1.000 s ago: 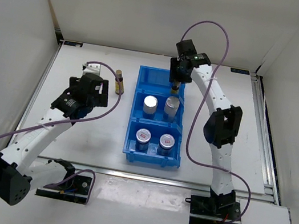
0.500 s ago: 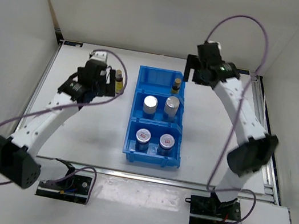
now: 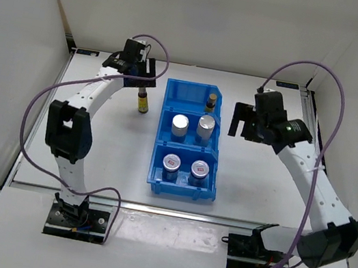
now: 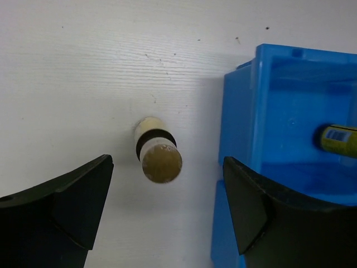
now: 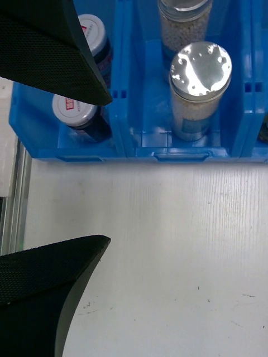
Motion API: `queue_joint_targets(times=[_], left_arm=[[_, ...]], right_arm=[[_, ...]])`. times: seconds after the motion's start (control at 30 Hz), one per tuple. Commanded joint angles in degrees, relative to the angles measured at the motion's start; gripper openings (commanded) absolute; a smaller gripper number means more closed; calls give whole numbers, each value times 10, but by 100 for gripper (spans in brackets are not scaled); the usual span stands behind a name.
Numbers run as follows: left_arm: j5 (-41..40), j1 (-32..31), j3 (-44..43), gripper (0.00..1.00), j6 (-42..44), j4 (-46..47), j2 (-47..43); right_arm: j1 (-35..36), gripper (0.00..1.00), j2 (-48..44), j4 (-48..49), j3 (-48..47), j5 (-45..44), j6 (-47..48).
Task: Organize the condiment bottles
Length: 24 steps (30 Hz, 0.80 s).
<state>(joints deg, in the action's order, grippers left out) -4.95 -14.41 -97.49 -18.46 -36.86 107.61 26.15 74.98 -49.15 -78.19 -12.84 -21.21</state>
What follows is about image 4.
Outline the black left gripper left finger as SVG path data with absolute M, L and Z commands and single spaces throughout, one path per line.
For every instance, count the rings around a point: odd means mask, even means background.
M 1 267 L 84 267 L 108 195 L 113 159 L 102 155 L 1 198 Z

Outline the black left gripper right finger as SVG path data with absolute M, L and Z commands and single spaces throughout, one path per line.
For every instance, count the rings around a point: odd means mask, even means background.
M 292 190 L 226 157 L 223 178 L 247 267 L 355 267 L 356 207 Z

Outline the brown yellow-label bottle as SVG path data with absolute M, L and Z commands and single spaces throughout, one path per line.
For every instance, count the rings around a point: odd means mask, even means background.
M 157 184 L 176 179 L 182 169 L 182 156 L 176 140 L 163 120 L 146 117 L 134 129 L 136 155 L 144 175 Z
M 320 125 L 315 130 L 313 142 L 322 151 L 356 159 L 356 127 Z

